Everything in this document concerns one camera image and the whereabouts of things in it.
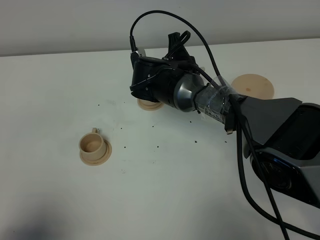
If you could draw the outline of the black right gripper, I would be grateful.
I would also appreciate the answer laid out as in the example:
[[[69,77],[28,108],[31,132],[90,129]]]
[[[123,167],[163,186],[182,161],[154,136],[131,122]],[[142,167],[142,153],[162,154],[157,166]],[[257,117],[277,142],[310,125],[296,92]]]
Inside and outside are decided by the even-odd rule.
[[[193,56],[169,60],[141,56],[133,64],[131,95],[153,103],[173,103],[178,81],[187,74],[195,74],[188,64],[195,64]]]

